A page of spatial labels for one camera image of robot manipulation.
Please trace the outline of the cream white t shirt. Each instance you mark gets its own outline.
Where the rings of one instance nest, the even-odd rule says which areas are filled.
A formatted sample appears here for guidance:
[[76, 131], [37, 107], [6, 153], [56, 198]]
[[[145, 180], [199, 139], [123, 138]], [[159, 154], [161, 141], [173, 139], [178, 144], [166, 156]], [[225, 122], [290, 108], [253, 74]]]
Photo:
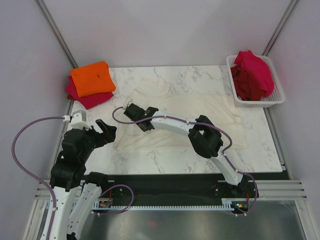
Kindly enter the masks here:
[[[144, 78], [126, 103], [133, 102], [147, 109], [158, 108], [170, 116], [198, 118], [204, 115], [232, 139], [233, 149], [247, 149], [248, 144], [242, 120], [232, 96], [214, 94], [170, 94], [170, 84], [162, 80]], [[166, 130], [143, 132], [135, 124], [120, 124], [114, 146], [118, 151], [191, 150], [186, 136]]]

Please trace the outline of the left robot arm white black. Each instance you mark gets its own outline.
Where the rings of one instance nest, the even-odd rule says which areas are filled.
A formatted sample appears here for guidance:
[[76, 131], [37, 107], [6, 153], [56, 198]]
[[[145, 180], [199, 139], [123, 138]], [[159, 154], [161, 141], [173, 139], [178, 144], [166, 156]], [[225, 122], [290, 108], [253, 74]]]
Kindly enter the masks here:
[[78, 240], [95, 201], [110, 191], [105, 174], [92, 172], [85, 175], [85, 164], [93, 150], [114, 142], [116, 138], [115, 126], [107, 125], [101, 119], [96, 120], [96, 124], [102, 132], [97, 132], [94, 127], [82, 127], [72, 128], [64, 134], [62, 150], [50, 173], [49, 184], [55, 198], [51, 199], [49, 206], [54, 220], [43, 230], [50, 240]]

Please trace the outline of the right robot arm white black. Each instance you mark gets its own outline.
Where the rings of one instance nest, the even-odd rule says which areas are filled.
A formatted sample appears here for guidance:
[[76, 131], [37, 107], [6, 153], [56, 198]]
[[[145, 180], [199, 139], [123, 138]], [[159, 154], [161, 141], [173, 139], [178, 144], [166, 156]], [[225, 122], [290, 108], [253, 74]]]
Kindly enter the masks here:
[[179, 118], [167, 115], [155, 107], [143, 109], [131, 103], [124, 110], [124, 115], [135, 123], [143, 132], [164, 130], [188, 137], [194, 151], [201, 157], [211, 160], [222, 173], [226, 187], [235, 197], [253, 193], [251, 178], [240, 172], [226, 156], [223, 149], [222, 131], [204, 115], [198, 118]]

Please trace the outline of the folded magenta t shirt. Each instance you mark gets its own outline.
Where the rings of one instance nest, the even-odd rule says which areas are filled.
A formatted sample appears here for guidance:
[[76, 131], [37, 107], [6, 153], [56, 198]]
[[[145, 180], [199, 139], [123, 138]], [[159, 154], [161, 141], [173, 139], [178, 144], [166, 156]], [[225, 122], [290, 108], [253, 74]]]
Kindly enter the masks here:
[[79, 97], [71, 76], [68, 76], [68, 85], [66, 86], [65, 91], [68, 93], [68, 100], [80, 102], [87, 110], [107, 102], [114, 96], [112, 92], [105, 92]]

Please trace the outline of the folded orange t shirt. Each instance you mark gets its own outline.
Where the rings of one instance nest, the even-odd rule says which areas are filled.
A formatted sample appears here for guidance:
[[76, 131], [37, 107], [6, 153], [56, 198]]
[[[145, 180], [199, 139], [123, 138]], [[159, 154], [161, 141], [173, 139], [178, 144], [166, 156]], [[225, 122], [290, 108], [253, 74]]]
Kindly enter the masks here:
[[109, 65], [105, 61], [71, 69], [70, 75], [79, 97], [116, 90], [116, 85], [110, 75]]

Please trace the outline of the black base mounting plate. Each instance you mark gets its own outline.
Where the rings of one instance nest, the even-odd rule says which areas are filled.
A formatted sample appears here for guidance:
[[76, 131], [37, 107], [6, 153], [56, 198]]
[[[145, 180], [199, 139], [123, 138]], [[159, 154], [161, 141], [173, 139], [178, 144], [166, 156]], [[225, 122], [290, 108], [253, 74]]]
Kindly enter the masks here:
[[105, 191], [113, 187], [112, 203], [131, 205], [218, 204], [222, 199], [254, 200], [254, 192], [234, 196], [220, 173], [108, 175], [102, 183]]

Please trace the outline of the crumpled magenta t shirt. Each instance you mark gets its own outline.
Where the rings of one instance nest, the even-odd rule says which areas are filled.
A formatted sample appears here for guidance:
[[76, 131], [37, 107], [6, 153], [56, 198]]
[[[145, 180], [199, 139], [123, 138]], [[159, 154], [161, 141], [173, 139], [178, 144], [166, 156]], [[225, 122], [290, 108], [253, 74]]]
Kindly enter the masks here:
[[268, 65], [250, 50], [240, 51], [234, 60], [238, 66], [248, 74], [250, 100], [260, 101], [267, 98], [274, 90], [274, 82]]

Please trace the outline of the white plastic basket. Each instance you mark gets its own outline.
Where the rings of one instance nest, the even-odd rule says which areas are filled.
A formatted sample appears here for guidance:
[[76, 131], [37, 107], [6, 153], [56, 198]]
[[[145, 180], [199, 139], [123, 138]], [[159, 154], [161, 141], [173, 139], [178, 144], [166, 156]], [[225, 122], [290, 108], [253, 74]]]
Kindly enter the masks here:
[[279, 80], [278, 74], [276, 72], [276, 68], [272, 62], [272, 60], [264, 55], [258, 55], [260, 59], [262, 59], [269, 67], [272, 80], [274, 83], [274, 89], [267, 98], [261, 98], [260, 101], [245, 101], [240, 98], [238, 98], [236, 88], [234, 85], [233, 81], [233, 76], [231, 72], [231, 67], [234, 67], [235, 64], [235, 59], [237, 55], [229, 55], [226, 57], [226, 65], [228, 69], [228, 74], [229, 74], [229, 79], [230, 79], [230, 84], [231, 84], [231, 89], [233, 93], [233, 99], [234, 99], [234, 105], [237, 108], [268, 108], [276, 104], [282, 104], [285, 101], [285, 93], [283, 91], [281, 82]]

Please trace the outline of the left corner metal post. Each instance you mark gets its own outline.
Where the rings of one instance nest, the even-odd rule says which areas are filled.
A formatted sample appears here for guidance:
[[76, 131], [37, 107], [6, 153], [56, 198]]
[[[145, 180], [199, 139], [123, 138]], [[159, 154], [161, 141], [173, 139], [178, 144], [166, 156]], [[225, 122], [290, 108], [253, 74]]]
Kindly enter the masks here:
[[39, 8], [42, 16], [44, 17], [45, 21], [47, 22], [47, 24], [49, 25], [49, 28], [51, 30], [51, 32], [53, 33], [54, 37], [56, 38], [59, 46], [61, 47], [62, 51], [64, 52], [64, 55], [66, 56], [68, 62], [70, 63], [70, 65], [73, 68], [77, 68], [78, 64], [75, 60], [75, 58], [73, 57], [73, 54], [71, 53], [61, 31], [59, 30], [52, 14], [50, 13], [46, 3], [44, 0], [35, 0], [34, 1], [37, 5], [37, 7]]

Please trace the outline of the corner metal post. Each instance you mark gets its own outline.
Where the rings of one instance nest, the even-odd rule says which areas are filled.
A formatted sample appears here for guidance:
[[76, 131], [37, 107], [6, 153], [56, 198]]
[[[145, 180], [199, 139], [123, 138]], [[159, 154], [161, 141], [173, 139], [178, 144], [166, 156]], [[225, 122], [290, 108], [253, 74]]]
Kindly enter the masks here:
[[262, 55], [268, 56], [270, 52], [272, 51], [273, 47], [275, 46], [278, 38], [280, 37], [282, 31], [286, 27], [287, 23], [289, 22], [291, 16], [295, 12], [296, 8], [298, 7], [300, 0], [291, 0], [286, 7], [280, 21], [278, 22], [275, 30], [273, 31], [266, 47], [264, 48]]
[[35, 0], [34, 1], [37, 5], [37, 7], [39, 8], [42, 16], [44, 17], [45, 21], [47, 22], [47, 24], [49, 25], [49, 28], [51, 30], [51, 32], [53, 33], [54, 37], [56, 38], [59, 46], [61, 47], [62, 51], [64, 52], [64, 55], [66, 56], [68, 62], [70, 63], [70, 65], [73, 68], [77, 68], [78, 64], [75, 60], [75, 58], [73, 57], [73, 54], [71, 53], [61, 31], [59, 30], [52, 14], [50, 13], [46, 3], [44, 0]]

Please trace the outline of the aluminium extrusion rail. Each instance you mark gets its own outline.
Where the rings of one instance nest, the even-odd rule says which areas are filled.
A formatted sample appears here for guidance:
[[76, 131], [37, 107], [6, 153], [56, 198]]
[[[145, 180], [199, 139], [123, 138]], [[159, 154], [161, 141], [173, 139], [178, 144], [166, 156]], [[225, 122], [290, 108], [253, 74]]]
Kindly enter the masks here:
[[257, 180], [258, 200], [306, 201], [304, 186], [299, 180]]

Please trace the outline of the right corner metal post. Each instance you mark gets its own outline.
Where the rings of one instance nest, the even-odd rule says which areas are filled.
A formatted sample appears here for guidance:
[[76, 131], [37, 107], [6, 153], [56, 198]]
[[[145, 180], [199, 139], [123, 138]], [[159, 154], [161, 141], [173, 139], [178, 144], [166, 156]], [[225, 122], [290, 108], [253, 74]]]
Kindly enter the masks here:
[[266, 47], [264, 48], [262, 55], [268, 56], [270, 52], [272, 51], [273, 47], [275, 46], [278, 38], [280, 37], [282, 31], [286, 27], [287, 23], [289, 22], [291, 16], [295, 12], [296, 8], [298, 7], [300, 0], [291, 0], [286, 7], [280, 21], [278, 22], [275, 30], [273, 31]]

